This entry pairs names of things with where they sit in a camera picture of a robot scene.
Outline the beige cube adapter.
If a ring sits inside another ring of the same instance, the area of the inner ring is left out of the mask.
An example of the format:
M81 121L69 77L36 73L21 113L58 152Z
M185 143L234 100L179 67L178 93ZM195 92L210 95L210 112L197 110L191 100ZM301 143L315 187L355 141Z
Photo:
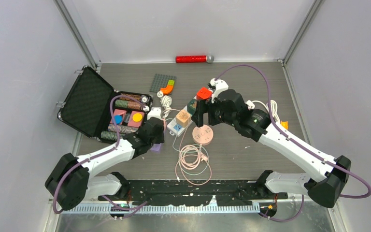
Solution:
M175 120L182 128L186 128L191 121L191 115L183 109L176 115Z

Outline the dark green cube adapter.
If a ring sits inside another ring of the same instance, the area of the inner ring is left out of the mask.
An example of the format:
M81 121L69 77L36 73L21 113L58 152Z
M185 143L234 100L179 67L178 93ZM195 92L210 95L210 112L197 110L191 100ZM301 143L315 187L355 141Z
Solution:
M197 108L197 100L191 99L190 102L186 106L186 111L192 116L196 112Z

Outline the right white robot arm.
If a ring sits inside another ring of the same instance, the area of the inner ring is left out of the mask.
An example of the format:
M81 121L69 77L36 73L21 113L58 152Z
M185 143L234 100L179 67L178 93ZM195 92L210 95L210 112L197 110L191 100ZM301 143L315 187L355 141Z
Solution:
M195 107L192 121L198 127L204 124L204 114L208 114L210 126L228 124L238 134L276 150L303 169L301 174L264 171L256 186L260 197L266 199L274 193L286 192L309 196L326 208L335 205L349 178L345 173L351 168L349 158L325 154L281 124L272 124L269 113L255 109L233 89L225 90L215 98L197 97Z

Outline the white multicolour power strip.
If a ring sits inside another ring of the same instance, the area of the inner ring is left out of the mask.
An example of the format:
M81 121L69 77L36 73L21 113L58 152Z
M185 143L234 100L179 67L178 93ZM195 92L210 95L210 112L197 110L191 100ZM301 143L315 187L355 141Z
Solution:
M197 97L191 99L188 104L180 111L177 112L176 116L167 124L169 134L172 136L179 137L182 135L188 126L191 125L191 117L196 112L197 108Z

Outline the red cube socket adapter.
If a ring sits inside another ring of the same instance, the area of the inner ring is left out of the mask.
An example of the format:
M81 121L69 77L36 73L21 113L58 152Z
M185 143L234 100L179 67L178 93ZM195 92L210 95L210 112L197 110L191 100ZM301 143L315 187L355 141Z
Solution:
M197 93L196 93L196 99L197 100L206 100L209 99L212 96L212 91L207 89L206 87L202 87Z

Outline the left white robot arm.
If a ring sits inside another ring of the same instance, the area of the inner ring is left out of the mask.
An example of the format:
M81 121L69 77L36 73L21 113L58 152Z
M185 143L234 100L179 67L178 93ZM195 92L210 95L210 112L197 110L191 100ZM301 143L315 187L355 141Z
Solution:
M54 198L53 210L71 210L84 199L100 195L123 200L128 196L127 180L118 172L100 173L119 163L145 154L155 144L164 143L164 122L152 117L135 132L126 134L106 148L75 157L63 155L47 178L44 186Z

